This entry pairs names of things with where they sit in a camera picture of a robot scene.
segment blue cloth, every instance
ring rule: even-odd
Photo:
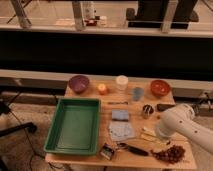
[[[128,121],[129,120],[128,110],[113,109],[112,110],[112,120]]]

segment bowl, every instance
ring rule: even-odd
[[[152,81],[150,89],[151,92],[157,97],[166,96],[171,91],[170,85],[163,80]]]
[[[69,87],[77,94],[83,93],[89,86],[89,78],[84,75],[75,75],[69,82]]]

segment plastic tray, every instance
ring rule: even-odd
[[[99,120],[100,100],[60,99],[44,150],[48,153],[95,154]]]

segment orange bowl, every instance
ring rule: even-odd
[[[171,91],[170,85],[163,80],[152,81],[150,89],[151,92],[157,97],[166,96]]]

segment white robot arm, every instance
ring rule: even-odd
[[[167,109],[156,124],[155,133],[159,138],[168,139],[178,132],[213,154],[213,131],[193,122],[194,117],[194,110],[187,104]]]

